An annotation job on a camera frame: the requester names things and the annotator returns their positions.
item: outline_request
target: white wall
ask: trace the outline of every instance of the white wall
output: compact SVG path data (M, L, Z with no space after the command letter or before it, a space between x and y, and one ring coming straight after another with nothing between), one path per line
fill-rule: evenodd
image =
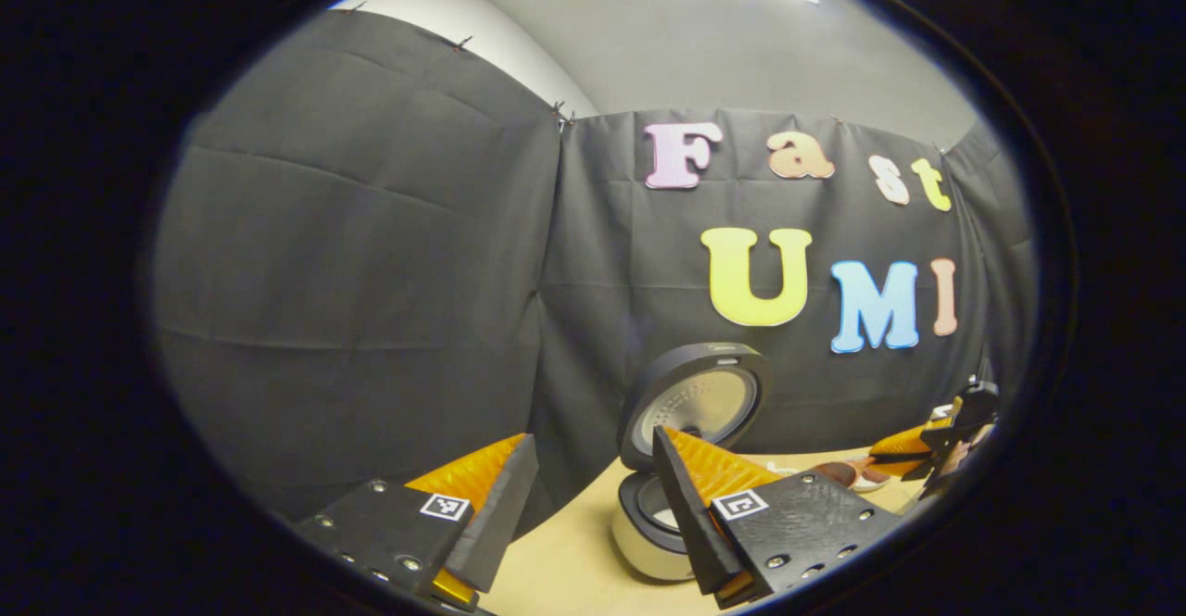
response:
M331 8L351 9L364 0L343 0ZM359 7L431 30L446 39L473 39L465 47L498 66L551 104L563 100L563 113L576 118L598 110L568 72L505 13L486 0L365 0Z
M837 118L950 148L958 87L860 0L486 0L601 113L734 108Z

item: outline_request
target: black curtain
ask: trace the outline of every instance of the black curtain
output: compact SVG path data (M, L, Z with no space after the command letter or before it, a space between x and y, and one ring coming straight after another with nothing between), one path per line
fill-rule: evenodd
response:
M160 354L213 453L315 512L523 431L559 132L490 63L325 12L184 147L160 220Z

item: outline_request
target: black fabric backdrop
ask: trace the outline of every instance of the black fabric backdrop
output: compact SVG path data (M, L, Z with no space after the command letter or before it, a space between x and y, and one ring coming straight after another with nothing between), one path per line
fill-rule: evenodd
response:
M652 190L659 122L725 133L694 190ZM767 135L816 136L836 173L783 179ZM908 205L869 155L892 159ZM910 165L943 171L950 212ZM413 25L326 12L280 43L193 128L160 222L161 357L211 450L270 507L313 514L374 476L400 480L512 433L537 436L524 532L617 456L633 376L693 342L774 363L735 446L856 447L925 419L988 356L1008 393L1033 337L1037 262L1018 171L977 126L945 155L831 119L735 109L581 119ZM810 231L806 305L739 326L708 294L703 230L758 233L754 294L782 287L769 233ZM937 337L930 262L956 262L957 332ZM878 286L918 269L919 344L839 355L830 267Z

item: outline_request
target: pink letter f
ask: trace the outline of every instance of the pink letter f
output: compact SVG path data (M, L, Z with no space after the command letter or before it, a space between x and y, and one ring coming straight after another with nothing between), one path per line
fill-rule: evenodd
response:
M643 131L655 140L655 171L646 177L646 186L655 189L695 188L700 177L688 171L686 160L706 169L709 151L704 139L720 141L725 138L715 122L650 125ZM686 142L687 136L693 140Z

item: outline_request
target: orange soft finger pad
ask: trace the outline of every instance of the orange soft finger pad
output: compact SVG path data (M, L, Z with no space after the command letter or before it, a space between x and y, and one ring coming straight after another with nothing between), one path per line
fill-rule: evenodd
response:
M416 477L404 484L428 494L440 494L449 497L464 497L470 501L473 513L482 512L486 496L495 485L495 480L503 470L503 464L515 451L527 433L511 436L492 445L467 453L457 461L441 465L427 475Z
M741 458L695 436L663 427L688 469L688 476L704 507L715 497L727 496L782 480L782 475Z
M900 433L894 433L893 436L890 436L890 438L878 440L875 445L869 447L869 455L876 457L891 457L894 455L929 453L931 447L923 442L923 431L943 428L944 426L950 425L951 418L948 417L945 419L937 419L936 421L927 421L922 426L907 428ZM873 464L873 468L876 469L878 472L893 475L894 477L901 477L923 464L923 461L884 463L885 461L885 458L881 458Z
M527 433L498 440L416 477L404 485L419 491L468 500L473 515L477 515L486 506L486 497L503 471L506 459L524 437ZM471 604L476 593L473 586L444 567L433 578L433 590L438 597L463 607Z

